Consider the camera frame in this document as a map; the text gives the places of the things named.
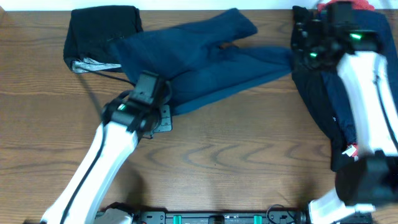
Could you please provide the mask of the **navy blue shorts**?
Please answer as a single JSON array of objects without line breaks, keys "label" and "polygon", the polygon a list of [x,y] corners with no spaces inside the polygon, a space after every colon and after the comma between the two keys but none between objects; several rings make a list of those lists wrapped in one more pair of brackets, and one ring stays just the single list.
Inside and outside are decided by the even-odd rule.
[{"label": "navy blue shorts", "polygon": [[283,47],[226,47],[257,33],[236,8],[211,19],[140,32],[111,45],[123,72],[135,83],[143,71],[170,82],[174,116],[189,113],[291,72]]}]

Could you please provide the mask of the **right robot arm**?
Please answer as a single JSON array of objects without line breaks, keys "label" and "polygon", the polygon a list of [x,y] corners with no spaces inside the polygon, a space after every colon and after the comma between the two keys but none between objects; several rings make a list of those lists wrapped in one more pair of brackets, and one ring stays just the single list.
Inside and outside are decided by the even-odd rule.
[{"label": "right robot arm", "polygon": [[292,78],[331,139],[334,187],[297,223],[371,223],[397,202],[397,54],[386,17],[349,1],[293,7]]}]

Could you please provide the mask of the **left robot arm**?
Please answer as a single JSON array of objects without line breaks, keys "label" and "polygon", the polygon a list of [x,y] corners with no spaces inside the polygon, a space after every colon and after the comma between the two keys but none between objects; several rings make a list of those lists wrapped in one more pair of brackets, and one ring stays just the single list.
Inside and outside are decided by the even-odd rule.
[{"label": "left robot arm", "polygon": [[100,205],[118,170],[139,141],[172,130],[170,82],[144,71],[132,90],[105,104],[93,142],[71,181],[41,218],[41,223],[133,223],[134,214],[116,204]]}]

